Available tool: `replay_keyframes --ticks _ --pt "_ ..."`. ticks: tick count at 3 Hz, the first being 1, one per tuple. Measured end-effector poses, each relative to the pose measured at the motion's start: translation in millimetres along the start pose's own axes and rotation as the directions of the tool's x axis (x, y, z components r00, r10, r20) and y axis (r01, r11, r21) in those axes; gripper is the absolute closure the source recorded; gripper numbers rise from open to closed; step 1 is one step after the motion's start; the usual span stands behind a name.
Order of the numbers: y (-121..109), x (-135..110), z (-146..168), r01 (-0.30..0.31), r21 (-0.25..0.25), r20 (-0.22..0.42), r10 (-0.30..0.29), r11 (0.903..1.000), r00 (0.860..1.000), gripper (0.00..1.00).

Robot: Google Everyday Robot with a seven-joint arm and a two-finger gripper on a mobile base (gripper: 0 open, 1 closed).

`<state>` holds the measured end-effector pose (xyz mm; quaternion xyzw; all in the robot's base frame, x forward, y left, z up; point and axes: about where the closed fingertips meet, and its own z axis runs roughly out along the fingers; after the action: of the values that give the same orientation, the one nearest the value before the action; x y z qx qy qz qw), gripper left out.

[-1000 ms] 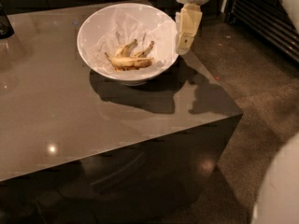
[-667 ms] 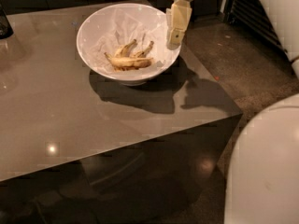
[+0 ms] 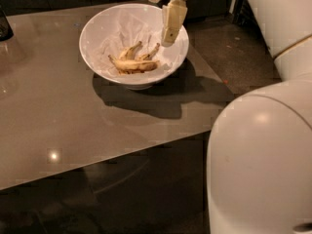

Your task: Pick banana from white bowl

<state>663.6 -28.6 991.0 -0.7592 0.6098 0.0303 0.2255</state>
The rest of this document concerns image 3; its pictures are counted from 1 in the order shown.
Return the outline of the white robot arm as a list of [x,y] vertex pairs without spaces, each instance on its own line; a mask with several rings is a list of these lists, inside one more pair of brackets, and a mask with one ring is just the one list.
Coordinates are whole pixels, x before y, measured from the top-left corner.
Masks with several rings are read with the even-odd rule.
[[281,80],[214,122],[210,234],[312,234],[312,0],[248,2]]

